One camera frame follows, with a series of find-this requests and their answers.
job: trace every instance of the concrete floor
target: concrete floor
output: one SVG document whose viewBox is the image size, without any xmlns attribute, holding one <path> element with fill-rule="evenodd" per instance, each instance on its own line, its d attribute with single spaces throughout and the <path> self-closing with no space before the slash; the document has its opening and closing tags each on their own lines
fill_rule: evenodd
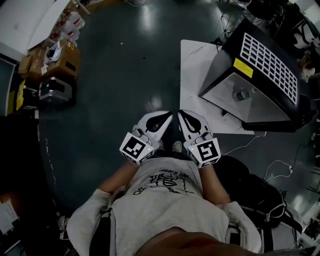
<svg viewBox="0 0 320 256">
<path fill-rule="evenodd" d="M 43 165 L 59 206 L 79 207 L 124 162 L 118 148 L 146 112 L 179 110 L 180 41 L 210 43 L 221 36 L 225 8 L 211 0 L 148 0 L 143 7 L 123 3 L 86 18 L 77 41 L 82 52 L 77 103 L 40 113 Z M 294 134 L 269 132 L 229 156 L 263 178 L 274 160 L 293 166 L 298 146 L 308 144 L 313 131 L 309 124 Z M 217 138 L 226 153 L 252 136 Z M 291 177 L 269 181 L 287 190 L 287 202 L 302 214 L 319 198 L 306 190 L 319 180 L 310 174 L 313 159 L 311 147 L 300 147 Z M 277 162 L 269 173 L 287 175 L 289 170 Z"/>
</svg>

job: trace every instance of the grid vent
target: grid vent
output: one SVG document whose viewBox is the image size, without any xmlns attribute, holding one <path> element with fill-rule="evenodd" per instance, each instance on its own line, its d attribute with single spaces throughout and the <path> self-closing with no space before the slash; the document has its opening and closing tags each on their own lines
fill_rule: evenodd
<svg viewBox="0 0 320 256">
<path fill-rule="evenodd" d="M 297 104 L 297 78 L 267 47 L 245 33 L 240 56 L 270 78 Z"/>
</svg>

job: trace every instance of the forearm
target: forearm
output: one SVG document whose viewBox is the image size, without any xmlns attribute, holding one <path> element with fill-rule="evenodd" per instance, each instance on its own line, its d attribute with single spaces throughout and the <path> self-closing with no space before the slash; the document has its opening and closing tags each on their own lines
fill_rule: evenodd
<svg viewBox="0 0 320 256">
<path fill-rule="evenodd" d="M 102 182 L 98 188 L 112 195 L 117 188 L 128 185 L 138 169 L 139 167 L 126 161 L 113 175 Z"/>
<path fill-rule="evenodd" d="M 199 169 L 203 198 L 214 205 L 227 204 L 231 199 L 222 186 L 212 165 Z"/>
</svg>

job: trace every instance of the white t-shirt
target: white t-shirt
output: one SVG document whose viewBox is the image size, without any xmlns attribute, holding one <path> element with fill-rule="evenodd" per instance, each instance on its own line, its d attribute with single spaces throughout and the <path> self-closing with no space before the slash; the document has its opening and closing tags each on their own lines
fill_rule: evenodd
<svg viewBox="0 0 320 256">
<path fill-rule="evenodd" d="M 70 218 L 68 236 L 80 256 L 89 256 L 100 210 L 110 201 L 110 194 L 97 189 Z M 238 224 L 243 248 L 258 253 L 261 247 L 258 230 L 237 202 L 216 206 L 203 199 L 199 170 L 192 161 L 147 160 L 112 209 L 117 256 L 134 255 L 149 239 L 172 227 L 207 233 L 225 243 L 229 223 Z"/>
</svg>

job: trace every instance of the box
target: box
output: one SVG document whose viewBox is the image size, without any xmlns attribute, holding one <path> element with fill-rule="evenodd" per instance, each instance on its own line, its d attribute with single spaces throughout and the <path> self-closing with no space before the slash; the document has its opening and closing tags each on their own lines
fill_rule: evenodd
<svg viewBox="0 0 320 256">
<path fill-rule="evenodd" d="M 43 77 L 73 77 L 77 78 L 80 68 L 81 53 L 69 40 L 60 41 L 62 48 L 59 59 L 49 63 Z"/>
<path fill-rule="evenodd" d="M 41 67 L 44 65 L 45 51 L 46 49 L 41 46 L 35 47 L 21 60 L 18 72 L 22 78 L 41 82 Z"/>
</svg>

